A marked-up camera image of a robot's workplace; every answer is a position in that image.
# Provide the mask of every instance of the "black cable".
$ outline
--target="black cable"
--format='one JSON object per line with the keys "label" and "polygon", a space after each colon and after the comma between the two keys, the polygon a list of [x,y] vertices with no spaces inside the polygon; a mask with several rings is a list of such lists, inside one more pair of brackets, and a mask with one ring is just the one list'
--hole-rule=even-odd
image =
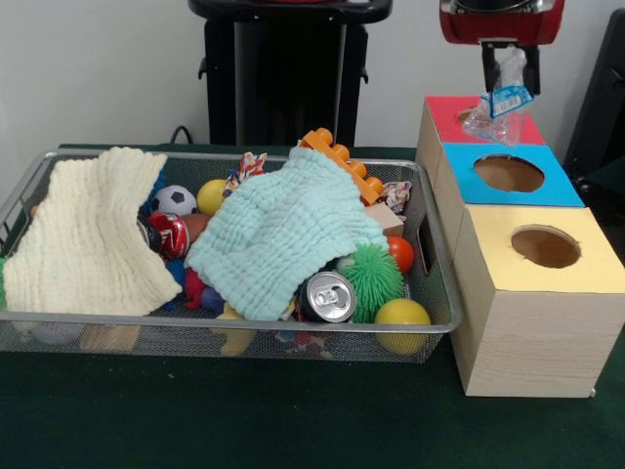
{"label": "black cable", "polygon": [[187,137],[187,143],[189,145],[193,145],[193,137],[191,136],[191,133],[188,130],[188,128],[185,127],[184,125],[179,125],[178,127],[176,127],[176,130],[174,131],[174,135],[172,135],[172,138],[170,139],[169,144],[170,145],[174,145],[176,143],[176,139],[178,138],[178,134],[180,134],[181,131]]}

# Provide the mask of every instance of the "white wall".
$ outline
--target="white wall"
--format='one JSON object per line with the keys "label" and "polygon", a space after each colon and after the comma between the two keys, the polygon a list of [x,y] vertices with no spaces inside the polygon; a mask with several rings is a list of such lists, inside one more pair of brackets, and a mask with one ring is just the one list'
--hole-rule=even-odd
{"label": "white wall", "polygon": [[[533,115],[562,157],[616,0],[567,0],[542,57]],[[446,44],[438,0],[395,0],[369,26],[356,143],[414,146],[425,95],[477,94],[478,47]],[[0,3],[0,199],[38,152],[61,142],[167,141],[185,124],[207,140],[203,19],[180,0]]]}

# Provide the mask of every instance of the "red box top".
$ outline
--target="red box top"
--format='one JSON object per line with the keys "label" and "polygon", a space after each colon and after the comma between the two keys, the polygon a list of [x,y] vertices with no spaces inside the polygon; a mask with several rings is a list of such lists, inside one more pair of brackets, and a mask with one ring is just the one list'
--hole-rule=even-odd
{"label": "red box top", "polygon": [[[437,126],[438,136],[445,144],[491,144],[488,140],[478,139],[462,130],[458,114],[479,103],[479,96],[428,96],[426,103]],[[531,115],[525,117],[520,144],[545,145],[538,127]]]}

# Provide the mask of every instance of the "yellow box top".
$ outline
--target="yellow box top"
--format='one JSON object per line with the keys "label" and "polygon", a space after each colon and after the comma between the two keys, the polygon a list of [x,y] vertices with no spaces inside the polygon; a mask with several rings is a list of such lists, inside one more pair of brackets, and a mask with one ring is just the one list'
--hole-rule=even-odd
{"label": "yellow box top", "polygon": [[590,209],[467,205],[467,210],[495,288],[625,293],[625,268]]}

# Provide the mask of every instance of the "orange lego brick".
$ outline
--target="orange lego brick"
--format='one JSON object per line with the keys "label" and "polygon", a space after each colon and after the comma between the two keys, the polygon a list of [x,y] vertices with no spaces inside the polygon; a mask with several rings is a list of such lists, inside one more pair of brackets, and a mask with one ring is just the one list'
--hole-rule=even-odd
{"label": "orange lego brick", "polygon": [[362,198],[362,201],[366,205],[372,205],[382,194],[382,181],[378,178],[367,178],[365,180],[364,178],[367,175],[367,168],[364,164],[360,161],[351,161],[348,163],[348,160],[350,159],[350,151],[340,144],[330,147],[332,145],[332,141],[332,133],[327,129],[319,128],[317,130],[311,130],[308,134],[306,134],[306,136],[302,139],[300,146],[321,151],[328,158],[350,173],[356,186],[360,190],[360,197]]}

